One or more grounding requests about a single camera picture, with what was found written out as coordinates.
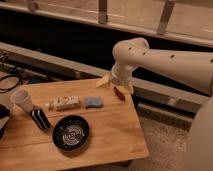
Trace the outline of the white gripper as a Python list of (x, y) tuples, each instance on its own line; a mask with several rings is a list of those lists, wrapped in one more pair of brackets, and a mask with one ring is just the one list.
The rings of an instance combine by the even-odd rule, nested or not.
[(109, 86), (110, 81), (115, 85), (125, 86), (125, 89), (130, 93), (134, 93), (134, 88), (130, 83), (132, 73), (136, 70), (135, 66), (124, 65), (115, 63), (111, 69), (110, 75), (105, 74), (100, 80), (97, 81), (96, 87)]

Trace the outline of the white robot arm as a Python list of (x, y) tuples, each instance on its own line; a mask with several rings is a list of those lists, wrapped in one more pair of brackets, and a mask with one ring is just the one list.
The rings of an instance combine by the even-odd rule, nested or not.
[(213, 171), (213, 52), (150, 49), (144, 38), (116, 43), (115, 64), (96, 87), (110, 84), (133, 92), (132, 73), (145, 68), (210, 96), (198, 110), (188, 134), (179, 171)]

